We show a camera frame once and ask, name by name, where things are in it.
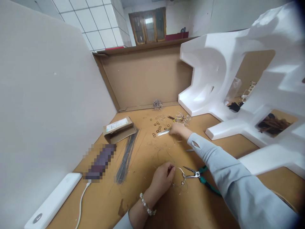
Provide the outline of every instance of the product label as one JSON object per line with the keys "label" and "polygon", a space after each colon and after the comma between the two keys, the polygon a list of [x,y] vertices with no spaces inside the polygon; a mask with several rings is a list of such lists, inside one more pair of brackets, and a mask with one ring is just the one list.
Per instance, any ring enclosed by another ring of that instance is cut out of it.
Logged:
{"label": "product label", "polygon": [[120,127],[120,126],[123,126],[123,125],[125,125],[125,124],[127,124],[127,123],[128,123],[127,118],[124,118],[124,119],[122,119],[122,120],[120,120],[120,121],[111,123],[111,124],[109,124],[109,125],[107,126],[106,132],[112,131],[113,129],[118,128],[118,127]]}

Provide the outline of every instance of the styrofoam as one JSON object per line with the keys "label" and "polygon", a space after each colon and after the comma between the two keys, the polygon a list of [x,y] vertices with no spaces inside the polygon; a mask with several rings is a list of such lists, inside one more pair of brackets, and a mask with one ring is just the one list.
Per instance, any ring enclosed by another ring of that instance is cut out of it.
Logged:
{"label": "styrofoam", "polygon": [[[268,10],[247,30],[207,34],[181,45],[180,59],[193,67],[193,78],[178,102],[191,116],[210,113],[222,121],[206,130],[212,140],[242,134],[259,147],[269,146],[240,159],[253,174],[286,166],[305,179],[304,38],[297,6],[288,3]],[[275,50],[275,56],[235,113],[224,99],[247,52],[262,50]],[[298,118],[276,138],[255,127],[273,109]]]}

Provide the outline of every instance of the plastic bag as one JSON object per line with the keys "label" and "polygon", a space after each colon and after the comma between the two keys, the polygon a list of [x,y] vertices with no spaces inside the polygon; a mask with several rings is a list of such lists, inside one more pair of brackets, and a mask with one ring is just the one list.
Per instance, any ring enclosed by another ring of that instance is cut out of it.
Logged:
{"label": "plastic bag", "polygon": [[232,82],[232,85],[228,91],[228,94],[224,100],[224,104],[225,105],[228,105],[232,102],[234,102],[234,98],[236,97],[237,95],[237,92],[239,90],[239,88],[241,87],[241,80],[239,78],[234,78],[233,82]]}

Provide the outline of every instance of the charging cable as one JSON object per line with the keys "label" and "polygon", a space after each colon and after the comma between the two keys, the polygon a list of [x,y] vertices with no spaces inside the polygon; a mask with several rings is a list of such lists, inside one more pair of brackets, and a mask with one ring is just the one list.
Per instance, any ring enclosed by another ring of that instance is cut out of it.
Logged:
{"label": "charging cable", "polygon": [[82,200],[83,200],[83,196],[85,194],[85,191],[87,190],[87,188],[89,187],[89,185],[91,184],[91,180],[89,180],[89,182],[86,184],[86,187],[85,187],[85,190],[82,194],[82,197],[80,198],[80,202],[79,202],[79,218],[78,218],[78,222],[77,222],[77,225],[76,225],[76,228],[78,228],[79,226],[79,222],[80,222],[80,217],[82,216]]}

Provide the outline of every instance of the window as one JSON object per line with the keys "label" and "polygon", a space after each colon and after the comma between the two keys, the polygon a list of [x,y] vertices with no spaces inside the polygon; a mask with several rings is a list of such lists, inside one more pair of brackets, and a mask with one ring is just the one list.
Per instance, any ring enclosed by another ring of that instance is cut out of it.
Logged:
{"label": "window", "polygon": [[137,45],[165,41],[166,8],[130,13],[129,19]]}

